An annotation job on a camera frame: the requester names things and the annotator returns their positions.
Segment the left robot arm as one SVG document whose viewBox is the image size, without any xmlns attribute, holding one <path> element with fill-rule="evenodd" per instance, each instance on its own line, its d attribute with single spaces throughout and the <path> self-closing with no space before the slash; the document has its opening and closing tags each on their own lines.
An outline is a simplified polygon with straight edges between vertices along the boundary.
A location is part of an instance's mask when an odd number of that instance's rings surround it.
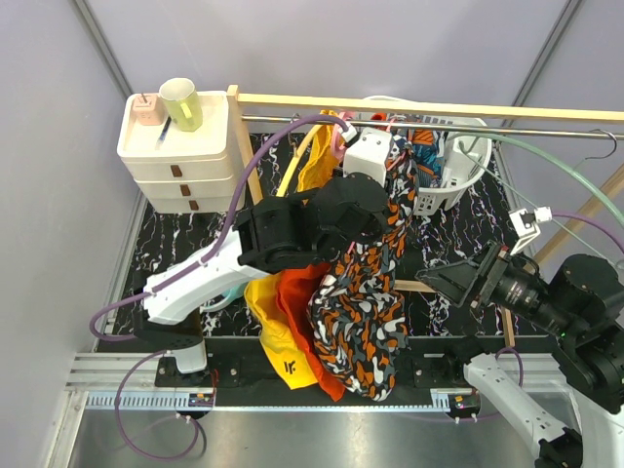
<svg viewBox="0 0 624 468">
<path fill-rule="evenodd" d="M 388 201 L 385 182 L 351 173 L 240 211 L 210 245 L 147 278 L 135 337 L 170 353 L 185 383 L 203 384 L 211 363 L 202 305 L 252 280 L 332 260 L 351 243 L 379 240 L 388 229 Z"/>
</svg>

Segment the green mug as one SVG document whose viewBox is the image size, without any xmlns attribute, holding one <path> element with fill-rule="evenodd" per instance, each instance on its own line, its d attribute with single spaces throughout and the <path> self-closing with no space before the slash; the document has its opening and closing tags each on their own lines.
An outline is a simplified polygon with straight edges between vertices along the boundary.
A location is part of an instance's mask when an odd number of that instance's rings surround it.
<svg viewBox="0 0 624 468">
<path fill-rule="evenodd" d="M 188 78 L 172 78 L 159 89 L 169 116 L 183 132 L 195 132 L 203 125 L 203 112 L 195 84 Z"/>
</svg>

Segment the teal headphones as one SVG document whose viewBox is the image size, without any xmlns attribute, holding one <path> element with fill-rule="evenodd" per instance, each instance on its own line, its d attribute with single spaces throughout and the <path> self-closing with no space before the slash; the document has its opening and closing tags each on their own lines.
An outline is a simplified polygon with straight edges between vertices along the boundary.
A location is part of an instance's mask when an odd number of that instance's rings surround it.
<svg viewBox="0 0 624 468">
<path fill-rule="evenodd" d="M 246 285 L 240 285 L 223 292 L 216 298 L 210 299 L 206 304 L 200 307 L 200 311 L 204 313 L 214 313 L 226 308 L 229 304 L 244 296 Z"/>
</svg>

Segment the yellow shorts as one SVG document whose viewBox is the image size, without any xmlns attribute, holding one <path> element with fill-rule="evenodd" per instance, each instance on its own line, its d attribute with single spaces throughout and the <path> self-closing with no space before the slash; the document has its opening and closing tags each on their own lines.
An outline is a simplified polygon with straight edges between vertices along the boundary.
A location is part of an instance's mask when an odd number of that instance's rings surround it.
<svg viewBox="0 0 624 468">
<path fill-rule="evenodd" d="M 338 161 L 331 151 L 332 129 L 321 125 L 298 175 L 296 190 L 319 188 L 329 181 Z M 345 387 L 325 370 L 316 355 L 307 306 L 328 272 L 326 263 L 285 270 L 249 282 L 244 298 L 261 324 L 259 341 L 275 372 L 292 390 L 314 384 L 337 402 Z"/>
</svg>

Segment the thin pink hanger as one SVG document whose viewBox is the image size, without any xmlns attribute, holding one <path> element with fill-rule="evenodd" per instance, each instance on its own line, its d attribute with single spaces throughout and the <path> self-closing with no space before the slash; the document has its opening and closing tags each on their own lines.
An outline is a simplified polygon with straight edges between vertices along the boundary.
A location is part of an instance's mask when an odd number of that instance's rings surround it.
<svg viewBox="0 0 624 468">
<path fill-rule="evenodd" d="M 383 130 L 391 135 L 391 150 L 386 159 L 386 169 L 388 171 L 396 169 L 406 162 L 414 161 L 414 149 L 411 141 L 412 130 L 399 128 L 397 123 L 406 123 L 408 118 L 405 115 L 396 114 L 389 117 L 389 123 Z"/>
</svg>

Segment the pink cube holder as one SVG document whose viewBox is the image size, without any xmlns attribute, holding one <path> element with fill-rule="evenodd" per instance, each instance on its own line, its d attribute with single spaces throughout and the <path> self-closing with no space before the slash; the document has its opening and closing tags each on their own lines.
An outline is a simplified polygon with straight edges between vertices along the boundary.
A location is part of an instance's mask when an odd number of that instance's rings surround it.
<svg viewBox="0 0 624 468">
<path fill-rule="evenodd" d="M 157 94 L 137 94 L 132 112 L 143 126 L 158 126 L 165 120 L 165 110 Z"/>
</svg>

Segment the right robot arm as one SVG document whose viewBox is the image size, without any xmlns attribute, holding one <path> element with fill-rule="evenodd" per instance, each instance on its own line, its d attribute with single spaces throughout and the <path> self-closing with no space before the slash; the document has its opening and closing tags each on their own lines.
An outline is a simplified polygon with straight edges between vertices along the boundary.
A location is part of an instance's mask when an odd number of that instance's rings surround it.
<svg viewBox="0 0 624 468">
<path fill-rule="evenodd" d="M 537 467 L 623 464 L 623 285 L 603 258 L 569 256 L 551 281 L 528 256 L 490 242 L 471 257 L 417 272 L 417 279 L 455 306 L 491 303 L 549 335 L 551 355 L 577 404 L 573 429 L 537 404 L 475 336 L 446 349 L 443 375 L 469 384 L 516 430 Z"/>
</svg>

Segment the blue patterned shorts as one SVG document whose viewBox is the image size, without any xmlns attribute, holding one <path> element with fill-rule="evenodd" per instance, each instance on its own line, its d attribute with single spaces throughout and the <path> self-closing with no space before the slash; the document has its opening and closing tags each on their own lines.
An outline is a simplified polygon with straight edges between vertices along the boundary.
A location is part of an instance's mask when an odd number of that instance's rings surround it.
<svg viewBox="0 0 624 468">
<path fill-rule="evenodd" d="M 416 165 L 419 186 L 439 188 L 445 163 L 443 135 L 432 130 L 405 129 L 392 134 L 401 147 L 408 147 L 408 155 Z"/>
</svg>

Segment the black orange patterned shorts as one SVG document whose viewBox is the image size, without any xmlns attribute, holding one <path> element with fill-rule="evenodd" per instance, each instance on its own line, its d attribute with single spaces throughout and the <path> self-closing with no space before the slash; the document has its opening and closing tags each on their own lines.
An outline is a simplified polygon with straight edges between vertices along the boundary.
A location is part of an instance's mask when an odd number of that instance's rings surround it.
<svg viewBox="0 0 624 468">
<path fill-rule="evenodd" d="M 407 145 L 405 137 L 394 136 L 386 164 L 389 231 L 334 260 L 307 306 L 323 368 L 349 392 L 375 402 L 395 387 L 396 358 L 408 342 L 405 299 L 395 288 L 418 191 Z"/>
</svg>

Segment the blue pen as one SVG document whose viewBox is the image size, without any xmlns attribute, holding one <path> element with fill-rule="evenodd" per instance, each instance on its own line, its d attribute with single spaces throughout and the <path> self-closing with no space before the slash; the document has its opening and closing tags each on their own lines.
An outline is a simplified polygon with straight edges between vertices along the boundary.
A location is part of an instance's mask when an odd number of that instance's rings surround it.
<svg viewBox="0 0 624 468">
<path fill-rule="evenodd" d="M 157 138 L 157 141 L 156 141 L 156 147 L 157 148 L 160 147 L 164 143 L 171 123 L 172 123 L 172 118 L 171 118 L 171 116 L 168 116 L 166 121 L 165 121 L 165 123 L 164 123 L 164 125 L 163 125 L 161 133 L 159 134 L 159 136 Z"/>
</svg>

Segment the white laundry basket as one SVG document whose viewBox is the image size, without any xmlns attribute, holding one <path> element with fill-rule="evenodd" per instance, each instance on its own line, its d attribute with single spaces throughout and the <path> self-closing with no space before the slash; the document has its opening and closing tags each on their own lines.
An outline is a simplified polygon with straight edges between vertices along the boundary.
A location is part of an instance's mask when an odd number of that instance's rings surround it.
<svg viewBox="0 0 624 468">
<path fill-rule="evenodd" d="M 460 136 L 448 130 L 440 132 L 444 140 L 442 183 L 439 188 L 418 188 L 417 215 L 448 211 L 458 204 L 467 189 L 479 181 L 489 163 L 492 141 L 482 136 Z"/>
</svg>

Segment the wooden clothes rack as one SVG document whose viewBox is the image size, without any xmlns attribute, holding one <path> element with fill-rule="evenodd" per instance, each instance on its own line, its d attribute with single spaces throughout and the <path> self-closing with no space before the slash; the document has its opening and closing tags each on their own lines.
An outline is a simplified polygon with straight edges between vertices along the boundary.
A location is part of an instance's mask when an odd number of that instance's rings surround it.
<svg viewBox="0 0 624 468">
<path fill-rule="evenodd" d="M 561 108 L 539 108 L 539 107 L 522 107 L 522 106 L 496 106 L 496 105 L 477 105 L 477 104 L 457 104 L 457 103 L 437 103 L 437 102 L 420 102 L 409 100 L 391 100 L 391 99 L 362 99 L 347 97 L 305 97 L 305 96 L 286 96 L 286 95 L 268 95 L 268 94 L 245 94 L 239 91 L 239 87 L 231 85 L 226 91 L 226 96 L 233 110 L 238 113 L 235 118 L 235 124 L 243 131 L 246 136 L 249 131 L 244 129 L 244 123 L 248 120 L 243 115 L 243 109 L 246 107 L 286 107 L 288 109 L 331 109 L 331 110 L 349 110 L 356 112 L 394 112 L 399 114 L 416 114 L 440 116 L 456 116 L 456 117 L 479 117 L 479 118 L 496 118 L 506 119 L 509 121 L 517 120 L 536 120 L 536 121 L 564 121 L 564 122 L 581 122 L 618 125 L 623 124 L 623 113 L 621 111 L 605 111 L 605 110 L 585 110 L 585 109 L 561 109 Z M 526 151 L 540 157 L 557 167 L 573 180 L 580 183 L 586 188 L 592 197 L 588 201 L 586 208 L 592 209 L 594 206 L 603 206 L 608 210 L 618 223 L 623 222 L 623 213 L 621 213 L 612 202 L 612 198 L 619 193 L 620 188 L 616 188 L 612 193 L 607 192 L 613 183 L 623 180 L 622 175 L 612 177 L 608 184 L 603 188 L 598 188 L 587 177 L 581 175 L 570 166 L 564 164 L 556 157 L 534 147 L 528 143 L 524 143 L 512 138 L 513 135 L 529 136 L 529 137 L 569 137 L 569 138 L 602 138 L 603 135 L 596 132 L 573 132 L 573 131 L 542 131 L 528 129 L 513 128 L 495 128 L 495 127 L 470 127 L 470 126 L 454 126 L 452 124 L 432 124 L 430 126 L 435 130 L 443 130 L 455 132 L 458 135 L 476 135 L 486 139 L 500 140 L 508 144 L 521 147 Z"/>
</svg>

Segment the cream drawer unit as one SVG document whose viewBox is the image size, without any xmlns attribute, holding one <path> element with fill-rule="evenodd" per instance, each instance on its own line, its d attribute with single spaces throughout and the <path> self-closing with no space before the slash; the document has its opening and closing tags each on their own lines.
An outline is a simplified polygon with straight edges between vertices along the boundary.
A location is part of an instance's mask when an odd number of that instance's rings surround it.
<svg viewBox="0 0 624 468">
<path fill-rule="evenodd" d="M 143 126 L 126 101 L 117 153 L 142 194 L 159 214 L 218 213 L 229 209 L 243 171 L 222 91 L 199 94 L 204 124 L 183 132 L 171 124 L 156 147 L 163 124 Z"/>
</svg>

